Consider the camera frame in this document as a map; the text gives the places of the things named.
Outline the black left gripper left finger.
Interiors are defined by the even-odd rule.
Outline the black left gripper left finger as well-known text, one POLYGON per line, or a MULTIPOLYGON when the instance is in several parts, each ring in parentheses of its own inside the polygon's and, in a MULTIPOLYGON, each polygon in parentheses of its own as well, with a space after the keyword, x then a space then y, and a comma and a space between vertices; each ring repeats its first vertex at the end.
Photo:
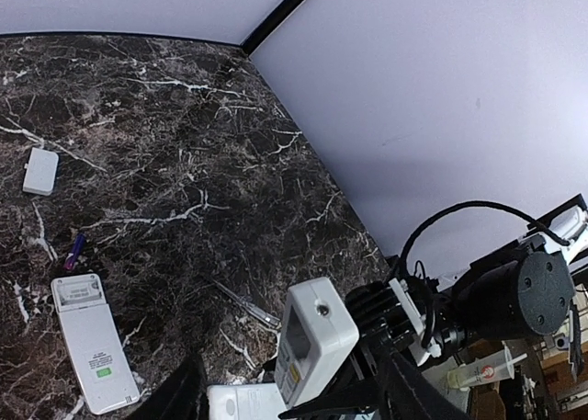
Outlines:
POLYGON ((208 418, 208 378, 202 357, 194 353, 133 413, 138 420, 197 420, 208 418))

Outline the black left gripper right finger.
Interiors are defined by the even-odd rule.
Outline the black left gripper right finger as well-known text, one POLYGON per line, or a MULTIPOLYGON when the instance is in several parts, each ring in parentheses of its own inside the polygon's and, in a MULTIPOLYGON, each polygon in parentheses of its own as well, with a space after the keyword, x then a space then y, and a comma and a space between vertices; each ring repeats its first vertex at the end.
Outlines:
POLYGON ((377 364, 380 419, 470 419, 395 348, 376 350, 374 359, 377 364))

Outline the small white buttoned remote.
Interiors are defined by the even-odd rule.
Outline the small white buttoned remote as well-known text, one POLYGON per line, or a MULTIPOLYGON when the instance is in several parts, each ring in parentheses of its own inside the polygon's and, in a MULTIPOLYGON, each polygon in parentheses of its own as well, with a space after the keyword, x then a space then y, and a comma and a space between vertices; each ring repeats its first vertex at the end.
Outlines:
POLYGON ((290 287, 274 373, 286 407, 318 397, 358 339, 358 328, 330 279, 290 287))

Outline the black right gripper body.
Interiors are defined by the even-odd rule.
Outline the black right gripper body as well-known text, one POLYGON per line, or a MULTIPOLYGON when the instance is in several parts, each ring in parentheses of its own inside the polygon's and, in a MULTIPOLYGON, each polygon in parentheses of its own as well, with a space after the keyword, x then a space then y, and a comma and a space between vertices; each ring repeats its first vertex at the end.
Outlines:
POLYGON ((372 414, 378 403, 377 360, 390 352, 390 333, 362 337, 318 396, 298 403, 278 419, 344 419, 372 414))

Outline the white battery cover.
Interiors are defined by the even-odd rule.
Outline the white battery cover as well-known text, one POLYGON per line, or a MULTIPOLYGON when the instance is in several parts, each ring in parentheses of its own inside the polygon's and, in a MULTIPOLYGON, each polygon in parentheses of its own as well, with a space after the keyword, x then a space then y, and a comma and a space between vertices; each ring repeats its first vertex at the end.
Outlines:
POLYGON ((54 189, 59 155, 40 148, 32 148, 25 166, 22 190, 25 193, 49 196, 54 189))

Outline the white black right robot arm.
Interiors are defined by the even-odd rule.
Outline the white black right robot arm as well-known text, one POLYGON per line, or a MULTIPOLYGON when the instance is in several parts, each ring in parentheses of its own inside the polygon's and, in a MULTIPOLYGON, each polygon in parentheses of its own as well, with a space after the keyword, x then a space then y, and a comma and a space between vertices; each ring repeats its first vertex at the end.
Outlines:
POLYGON ((288 290, 275 381, 286 419, 460 419, 423 376, 480 339, 555 333, 577 322, 571 264, 587 255, 582 196, 472 262, 452 285, 410 265, 410 236, 383 281, 340 296, 328 278, 288 290))

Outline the purple battery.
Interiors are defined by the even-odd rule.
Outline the purple battery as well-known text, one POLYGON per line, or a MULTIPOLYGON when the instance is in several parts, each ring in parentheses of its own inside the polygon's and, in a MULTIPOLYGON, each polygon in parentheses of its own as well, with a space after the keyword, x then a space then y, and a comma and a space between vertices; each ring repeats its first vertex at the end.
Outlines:
POLYGON ((75 236, 73 246, 69 251, 68 255, 65 257, 63 268, 66 271, 72 271, 75 267, 75 264, 83 251, 85 245, 85 236, 82 233, 78 233, 75 236))

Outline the white TCL remote control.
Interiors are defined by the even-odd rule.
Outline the white TCL remote control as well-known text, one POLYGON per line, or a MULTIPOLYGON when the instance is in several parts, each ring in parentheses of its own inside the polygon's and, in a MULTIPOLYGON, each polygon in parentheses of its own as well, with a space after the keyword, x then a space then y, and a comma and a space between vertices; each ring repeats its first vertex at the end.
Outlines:
POLYGON ((56 278, 51 293, 89 411, 102 415, 138 402, 140 392, 99 276, 56 278))

